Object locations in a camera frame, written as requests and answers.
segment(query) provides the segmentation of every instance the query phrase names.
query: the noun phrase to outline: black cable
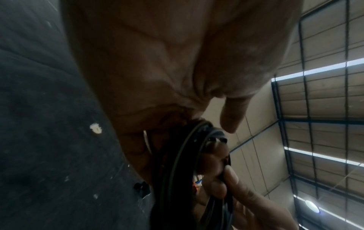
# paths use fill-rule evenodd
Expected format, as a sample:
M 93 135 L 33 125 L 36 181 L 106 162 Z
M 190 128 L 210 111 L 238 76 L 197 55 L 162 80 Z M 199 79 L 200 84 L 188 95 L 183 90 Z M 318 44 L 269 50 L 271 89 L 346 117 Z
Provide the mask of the black cable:
M 151 229 L 228 230 L 231 227 L 233 200 L 228 191 L 223 200 L 210 197 L 205 213 L 197 223 L 192 215 L 195 197 L 192 178 L 201 152 L 210 141 L 227 142 L 224 133 L 210 122 L 199 121 L 184 127 L 161 150 L 153 172 L 155 205 Z M 225 164 L 230 165 L 230 156 Z

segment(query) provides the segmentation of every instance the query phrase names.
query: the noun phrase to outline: ceiling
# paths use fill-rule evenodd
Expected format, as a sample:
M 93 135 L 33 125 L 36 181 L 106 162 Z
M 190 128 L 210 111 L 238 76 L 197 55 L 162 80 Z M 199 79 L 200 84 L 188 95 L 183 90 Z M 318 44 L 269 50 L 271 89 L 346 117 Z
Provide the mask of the ceiling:
M 274 79 L 227 135 L 232 166 L 301 229 L 364 229 L 364 1 L 306 0 L 294 33 Z M 203 116 L 218 127 L 223 103 Z

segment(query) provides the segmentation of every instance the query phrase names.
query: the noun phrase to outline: ceiling light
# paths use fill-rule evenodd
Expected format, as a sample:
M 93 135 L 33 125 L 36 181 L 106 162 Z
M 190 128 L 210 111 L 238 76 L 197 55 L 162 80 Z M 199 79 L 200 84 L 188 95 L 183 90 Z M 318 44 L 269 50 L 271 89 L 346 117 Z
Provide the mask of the ceiling light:
M 314 203 L 312 203 L 311 201 L 306 200 L 304 203 L 305 203 L 305 204 L 307 205 L 307 207 L 308 207 L 309 209 L 311 209 L 313 212 L 315 212 L 315 213 L 320 213 L 319 208 L 318 208 L 318 207 L 317 207 Z

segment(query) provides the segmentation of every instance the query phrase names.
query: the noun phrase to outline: concrete floor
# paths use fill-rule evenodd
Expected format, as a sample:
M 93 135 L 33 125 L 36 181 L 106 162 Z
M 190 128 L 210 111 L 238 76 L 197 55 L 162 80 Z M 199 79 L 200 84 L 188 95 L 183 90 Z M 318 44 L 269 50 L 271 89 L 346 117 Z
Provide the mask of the concrete floor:
M 133 190 L 56 1 L 0 1 L 0 143 L 0 229 L 149 228 L 152 197 Z

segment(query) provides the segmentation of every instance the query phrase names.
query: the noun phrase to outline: person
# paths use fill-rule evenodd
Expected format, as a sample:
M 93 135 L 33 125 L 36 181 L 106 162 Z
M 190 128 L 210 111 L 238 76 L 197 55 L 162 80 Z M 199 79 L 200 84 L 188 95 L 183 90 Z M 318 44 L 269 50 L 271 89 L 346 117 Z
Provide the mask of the person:
M 60 0 L 72 54 L 110 119 L 123 153 L 151 184 L 152 159 L 210 100 L 226 98 L 221 127 L 234 133 L 250 99 L 281 63 L 303 0 Z M 149 146 L 144 140 L 147 133 Z M 210 144 L 199 168 L 226 185 L 242 229 L 296 229 L 292 217 L 249 190 Z

